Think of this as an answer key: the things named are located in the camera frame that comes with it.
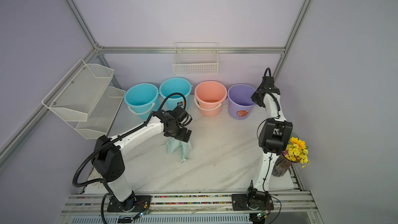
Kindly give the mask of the mint green microfiber cloth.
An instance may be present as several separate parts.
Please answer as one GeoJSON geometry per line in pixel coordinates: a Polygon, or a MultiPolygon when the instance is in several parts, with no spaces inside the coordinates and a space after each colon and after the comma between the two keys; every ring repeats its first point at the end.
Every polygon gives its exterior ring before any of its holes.
{"type": "Polygon", "coordinates": [[[193,150],[191,143],[186,143],[175,138],[170,138],[167,142],[167,153],[172,154],[177,150],[181,151],[181,163],[187,161],[187,155],[193,150]]]}

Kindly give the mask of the purple plastic bucket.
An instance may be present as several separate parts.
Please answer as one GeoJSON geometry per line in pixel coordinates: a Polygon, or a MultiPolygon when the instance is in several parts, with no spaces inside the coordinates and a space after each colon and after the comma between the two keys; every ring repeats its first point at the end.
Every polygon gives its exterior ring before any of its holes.
{"type": "Polygon", "coordinates": [[[256,103],[251,97],[256,92],[255,88],[246,84],[233,85],[228,90],[228,113],[237,120],[244,120],[252,113],[256,103]]]}

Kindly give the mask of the teal plastic bucket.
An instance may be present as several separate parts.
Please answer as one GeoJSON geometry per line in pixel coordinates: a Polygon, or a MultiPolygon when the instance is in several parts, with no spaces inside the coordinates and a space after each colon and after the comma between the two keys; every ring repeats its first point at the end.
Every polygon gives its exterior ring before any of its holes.
{"type": "MultiPolygon", "coordinates": [[[[188,80],[179,77],[165,80],[159,88],[160,96],[163,97],[164,99],[172,93],[183,94],[184,97],[186,98],[186,103],[185,103],[186,110],[188,110],[190,107],[191,91],[192,91],[191,83],[188,80]]],[[[177,104],[182,101],[183,98],[181,96],[173,95],[166,101],[165,104],[169,110],[173,110],[177,106],[177,104]]]]}
{"type": "Polygon", "coordinates": [[[159,89],[149,83],[138,84],[125,93],[124,102],[130,112],[146,120],[160,107],[159,89]]]}

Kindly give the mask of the pink plastic bucket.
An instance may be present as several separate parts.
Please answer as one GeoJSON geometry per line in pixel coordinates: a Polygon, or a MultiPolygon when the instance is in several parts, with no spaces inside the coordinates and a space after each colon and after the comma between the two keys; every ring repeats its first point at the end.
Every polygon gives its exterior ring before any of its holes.
{"type": "Polygon", "coordinates": [[[194,102],[199,112],[206,117],[218,115],[226,98],[226,87],[216,81],[202,82],[196,86],[194,91],[194,102]]]}

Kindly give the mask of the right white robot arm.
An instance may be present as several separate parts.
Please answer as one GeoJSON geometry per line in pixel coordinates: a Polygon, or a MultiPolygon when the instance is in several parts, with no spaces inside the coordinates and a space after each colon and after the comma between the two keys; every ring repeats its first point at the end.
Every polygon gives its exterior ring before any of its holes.
{"type": "Polygon", "coordinates": [[[262,83],[251,97],[252,101],[265,108],[267,118],[258,128],[258,144],[262,149],[259,168],[247,190],[247,205],[252,210],[261,207],[272,209],[269,182],[279,156],[286,150],[293,129],[284,117],[280,105],[280,90],[274,85],[274,78],[264,75],[262,83]]]}

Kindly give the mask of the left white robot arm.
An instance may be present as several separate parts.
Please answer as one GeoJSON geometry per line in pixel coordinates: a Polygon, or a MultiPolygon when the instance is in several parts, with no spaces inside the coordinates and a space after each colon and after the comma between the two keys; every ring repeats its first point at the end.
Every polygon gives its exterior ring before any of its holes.
{"type": "Polygon", "coordinates": [[[188,112],[177,106],[172,111],[158,110],[150,113],[143,124],[127,133],[97,139],[95,148],[102,150],[91,159],[91,163],[105,180],[108,192],[113,194],[121,205],[131,209],[136,202],[135,193],[125,177],[127,155],[144,141],[161,133],[165,137],[188,143],[192,131],[187,129],[187,125],[191,121],[188,112]]]}

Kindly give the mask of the yellow artificial flower bouquet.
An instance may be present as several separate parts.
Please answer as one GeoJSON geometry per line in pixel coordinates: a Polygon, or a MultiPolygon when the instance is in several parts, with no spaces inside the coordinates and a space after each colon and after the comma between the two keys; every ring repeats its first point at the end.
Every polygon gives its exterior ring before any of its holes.
{"type": "Polygon", "coordinates": [[[288,161],[300,164],[302,168],[310,165],[308,158],[308,146],[305,141],[301,140],[295,133],[291,133],[286,150],[283,152],[283,157],[288,161]]]}

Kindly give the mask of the dark flower vase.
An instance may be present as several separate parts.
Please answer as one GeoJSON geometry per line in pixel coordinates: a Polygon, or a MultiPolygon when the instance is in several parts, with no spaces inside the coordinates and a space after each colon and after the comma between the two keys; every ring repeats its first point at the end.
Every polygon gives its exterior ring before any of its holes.
{"type": "Polygon", "coordinates": [[[281,154],[275,162],[272,175],[274,177],[284,176],[292,164],[293,164],[292,161],[290,161],[283,154],[281,154]]]}

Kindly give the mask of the white mesh two-tier shelf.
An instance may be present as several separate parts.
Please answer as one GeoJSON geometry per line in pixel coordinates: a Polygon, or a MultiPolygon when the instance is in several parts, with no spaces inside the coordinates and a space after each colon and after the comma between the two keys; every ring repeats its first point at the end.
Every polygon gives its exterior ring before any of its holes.
{"type": "Polygon", "coordinates": [[[87,140],[107,135],[125,91],[112,86],[114,70],[79,60],[42,105],[87,140]]]}

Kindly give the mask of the white work glove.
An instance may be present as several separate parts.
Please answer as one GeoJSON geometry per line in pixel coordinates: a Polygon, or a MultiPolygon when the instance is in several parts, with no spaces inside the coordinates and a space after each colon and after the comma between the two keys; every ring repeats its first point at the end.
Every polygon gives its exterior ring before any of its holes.
{"type": "MultiPolygon", "coordinates": [[[[95,179],[103,179],[103,177],[95,168],[93,168],[92,172],[90,173],[90,175],[88,177],[88,181],[95,180],[95,179]]],[[[100,181],[93,182],[93,183],[89,184],[89,186],[93,187],[93,188],[103,188],[104,187],[103,183],[100,181]]]]}

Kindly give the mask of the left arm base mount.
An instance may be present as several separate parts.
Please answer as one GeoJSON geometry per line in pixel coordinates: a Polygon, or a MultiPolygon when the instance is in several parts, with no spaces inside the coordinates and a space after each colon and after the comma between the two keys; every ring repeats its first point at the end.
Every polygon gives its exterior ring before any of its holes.
{"type": "Polygon", "coordinates": [[[110,202],[107,207],[109,213],[122,213],[122,212],[133,212],[142,213],[149,210],[152,196],[149,195],[134,195],[132,194],[125,201],[120,202],[116,197],[111,196],[110,202]]]}

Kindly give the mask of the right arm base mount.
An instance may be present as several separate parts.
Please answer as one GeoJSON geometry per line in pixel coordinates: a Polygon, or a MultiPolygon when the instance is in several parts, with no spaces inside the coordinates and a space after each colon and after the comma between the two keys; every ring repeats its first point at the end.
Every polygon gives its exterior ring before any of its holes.
{"type": "Polygon", "coordinates": [[[249,186],[245,194],[232,194],[234,211],[274,210],[274,204],[268,191],[261,191],[249,186]]]}

